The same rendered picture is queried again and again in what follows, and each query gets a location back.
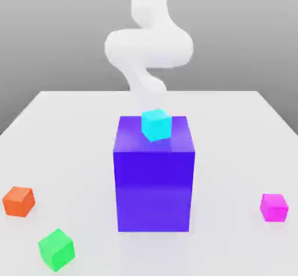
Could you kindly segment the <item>small cyan cube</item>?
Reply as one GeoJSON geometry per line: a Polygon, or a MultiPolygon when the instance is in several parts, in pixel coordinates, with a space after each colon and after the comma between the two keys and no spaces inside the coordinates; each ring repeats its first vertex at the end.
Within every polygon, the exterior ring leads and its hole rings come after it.
{"type": "Polygon", "coordinates": [[[172,117],[163,109],[145,111],[141,115],[141,131],[151,142],[168,139],[172,136],[172,117]]]}

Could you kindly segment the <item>small magenta cube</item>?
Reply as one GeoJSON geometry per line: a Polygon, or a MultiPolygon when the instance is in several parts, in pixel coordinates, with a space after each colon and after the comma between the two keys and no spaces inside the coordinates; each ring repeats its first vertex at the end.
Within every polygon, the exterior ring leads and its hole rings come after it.
{"type": "Polygon", "coordinates": [[[260,211],[266,222],[285,222],[289,206],[282,194],[264,193],[260,211]]]}

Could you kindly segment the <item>small orange cube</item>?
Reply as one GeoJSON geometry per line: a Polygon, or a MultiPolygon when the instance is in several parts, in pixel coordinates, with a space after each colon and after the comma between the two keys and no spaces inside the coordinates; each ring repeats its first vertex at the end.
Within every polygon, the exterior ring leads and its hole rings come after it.
{"type": "Polygon", "coordinates": [[[32,188],[14,186],[2,202],[7,215],[26,217],[35,205],[35,198],[32,188]]]}

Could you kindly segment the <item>small green cube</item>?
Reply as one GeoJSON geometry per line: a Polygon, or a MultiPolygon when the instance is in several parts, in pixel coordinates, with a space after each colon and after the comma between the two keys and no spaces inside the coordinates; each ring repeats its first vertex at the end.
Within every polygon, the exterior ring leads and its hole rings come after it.
{"type": "Polygon", "coordinates": [[[59,228],[42,238],[38,248],[44,263],[54,272],[75,258],[73,240],[59,228]]]}

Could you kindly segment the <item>large purple box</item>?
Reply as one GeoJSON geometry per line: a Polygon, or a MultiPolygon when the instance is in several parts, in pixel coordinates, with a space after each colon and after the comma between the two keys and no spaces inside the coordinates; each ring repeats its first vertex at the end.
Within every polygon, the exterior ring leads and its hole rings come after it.
{"type": "Polygon", "coordinates": [[[120,232],[187,232],[195,148],[187,118],[172,118],[172,136],[150,142],[139,116],[121,116],[113,148],[120,232]]]}

